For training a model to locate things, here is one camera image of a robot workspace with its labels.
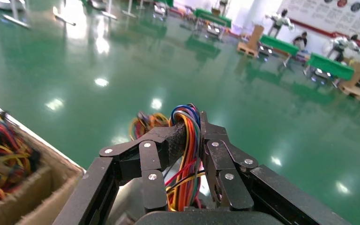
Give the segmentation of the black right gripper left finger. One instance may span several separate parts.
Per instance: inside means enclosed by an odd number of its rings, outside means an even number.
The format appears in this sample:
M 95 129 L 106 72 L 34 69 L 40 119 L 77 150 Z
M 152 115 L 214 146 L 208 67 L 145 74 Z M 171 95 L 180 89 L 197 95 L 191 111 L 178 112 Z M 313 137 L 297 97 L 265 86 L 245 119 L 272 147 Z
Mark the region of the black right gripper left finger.
M 185 146 L 184 125 L 155 127 L 141 138 L 100 150 L 54 220 L 55 225 L 104 225 L 120 190 L 133 179 L 143 182 L 140 202 L 146 213 L 167 211 L 163 170 Z

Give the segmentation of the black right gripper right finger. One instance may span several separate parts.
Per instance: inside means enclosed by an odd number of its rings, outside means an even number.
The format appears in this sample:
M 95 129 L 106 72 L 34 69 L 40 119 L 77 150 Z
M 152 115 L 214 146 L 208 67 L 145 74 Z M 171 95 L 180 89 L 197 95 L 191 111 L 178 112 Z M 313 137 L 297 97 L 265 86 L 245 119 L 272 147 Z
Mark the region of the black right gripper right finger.
M 234 146 L 224 127 L 200 114 L 202 160 L 217 207 L 254 211 L 281 225 L 347 225 L 329 207 Z

